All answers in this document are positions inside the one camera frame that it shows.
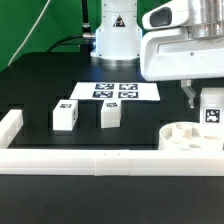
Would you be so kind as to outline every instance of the black cable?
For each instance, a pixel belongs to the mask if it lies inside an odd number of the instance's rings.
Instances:
[[[82,32],[91,33],[91,28],[89,24],[89,15],[88,15],[88,5],[87,0],[81,0],[82,2]]]
[[[80,44],[75,44],[75,43],[61,43],[61,44],[57,44],[54,46],[54,48],[51,49],[51,51],[57,47],[60,47],[60,46],[77,46],[77,45],[80,45]]]
[[[48,48],[47,52],[51,52],[55,47],[58,47],[60,44],[63,44],[66,41],[69,40],[74,40],[74,39],[80,39],[83,38],[82,35],[77,35],[77,36],[70,36],[70,37],[66,37],[62,40],[57,41],[56,43],[54,43],[50,48]]]

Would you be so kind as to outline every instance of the black table surface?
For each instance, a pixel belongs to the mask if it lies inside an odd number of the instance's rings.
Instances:
[[[76,83],[144,82],[139,67],[93,65],[79,53],[30,53],[0,74],[0,119],[22,109],[24,127],[10,148],[154,149],[162,126],[199,121],[179,81],[157,82],[159,102],[124,101],[121,127],[100,128],[102,101],[79,102],[72,132],[52,130],[52,112]],[[195,80],[223,87],[224,79]],[[223,224],[223,177],[0,175],[0,223]]]

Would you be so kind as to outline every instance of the white cube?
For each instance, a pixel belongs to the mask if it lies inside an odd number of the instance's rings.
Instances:
[[[101,128],[120,127],[121,100],[104,100],[101,109]]]
[[[60,100],[53,111],[53,130],[72,131],[78,119],[78,100]]]

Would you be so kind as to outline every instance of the green backdrop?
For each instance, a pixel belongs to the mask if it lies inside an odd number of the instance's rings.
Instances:
[[[47,0],[0,0],[0,70],[18,49],[38,18]],[[167,0],[139,0],[138,24],[149,10]],[[100,25],[101,1],[89,0],[89,20],[92,31]],[[81,34],[81,0],[52,0],[40,24],[17,56],[28,52],[44,52],[54,42],[70,35]],[[60,47],[55,51],[79,51],[77,47]]]

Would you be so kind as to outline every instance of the white paper sheet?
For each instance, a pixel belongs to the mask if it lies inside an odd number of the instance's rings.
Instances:
[[[78,82],[70,99],[159,101],[160,96],[155,83]]]

